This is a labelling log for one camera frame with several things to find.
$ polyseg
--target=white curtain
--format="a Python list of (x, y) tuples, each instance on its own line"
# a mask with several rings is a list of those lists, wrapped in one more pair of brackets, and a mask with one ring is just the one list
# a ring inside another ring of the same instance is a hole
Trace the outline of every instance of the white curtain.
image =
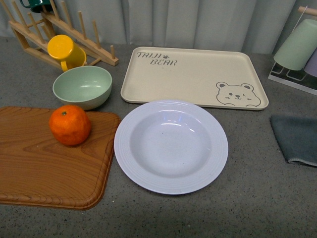
[[(3, 0), (19, 21), (11, 0)], [(62, 0), (54, 0), (67, 22)], [(73, 27), (95, 41), (95, 20), (101, 43), (207, 49), (271, 54), (301, 14), (299, 6), (317, 8), (317, 0), (64, 0)], [(16, 3), (27, 23), (29, 9)], [(36, 20), (39, 13), (32, 13)], [(304, 15), (302, 19), (312, 18)], [(0, 6), (0, 36), (14, 37), (8, 14)]]

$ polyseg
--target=white plate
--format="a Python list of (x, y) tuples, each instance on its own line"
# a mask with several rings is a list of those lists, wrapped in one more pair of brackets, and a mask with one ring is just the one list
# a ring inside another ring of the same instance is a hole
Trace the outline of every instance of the white plate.
[(162, 100), (143, 104), (122, 120), (114, 151), (122, 170), (138, 185), (163, 194), (185, 194), (219, 176), (228, 142), (206, 110)]

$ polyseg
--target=mug handle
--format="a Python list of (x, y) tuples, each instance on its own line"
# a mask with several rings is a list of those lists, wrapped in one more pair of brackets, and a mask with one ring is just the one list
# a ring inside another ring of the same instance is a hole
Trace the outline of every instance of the mug handle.
[(30, 8), (30, 7), (31, 7), (31, 5), (28, 5), (28, 6), (24, 5), (23, 0), (20, 0), (20, 3), (21, 3), (22, 6), (24, 6), (25, 8)]
[(60, 65), (61, 65), (61, 69), (62, 69), (64, 72), (68, 71), (68, 67), (67, 67), (66, 61), (60, 62)]

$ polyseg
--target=granite countertop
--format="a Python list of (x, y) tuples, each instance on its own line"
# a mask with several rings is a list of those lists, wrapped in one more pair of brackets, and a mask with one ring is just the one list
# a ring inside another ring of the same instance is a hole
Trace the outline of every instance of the granite countertop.
[[(97, 64), (113, 77), (111, 95), (99, 112), (123, 119), (139, 106), (120, 95), (135, 48), (115, 45), (119, 64)], [(60, 69), (23, 52), (16, 38), (0, 37), (0, 52), (1, 107), (61, 106), (52, 92)], [(210, 185), (184, 195), (154, 193), (131, 181), (114, 157), (105, 194), (95, 207), (76, 211), (2, 204), (0, 237), (315, 237), (317, 170), (285, 161), (270, 117), (316, 118), (317, 96), (269, 80), (272, 55), (247, 55), (269, 105), (261, 111), (205, 108), (222, 125), (229, 144), (227, 163)]]

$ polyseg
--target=yellow cup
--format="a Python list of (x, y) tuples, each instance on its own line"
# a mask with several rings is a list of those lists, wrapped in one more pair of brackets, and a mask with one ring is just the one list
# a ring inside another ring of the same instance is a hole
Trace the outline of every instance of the yellow cup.
[(57, 35), (48, 43), (49, 55), (60, 62), (64, 72), (71, 68), (84, 66), (87, 56), (85, 51), (66, 35)]

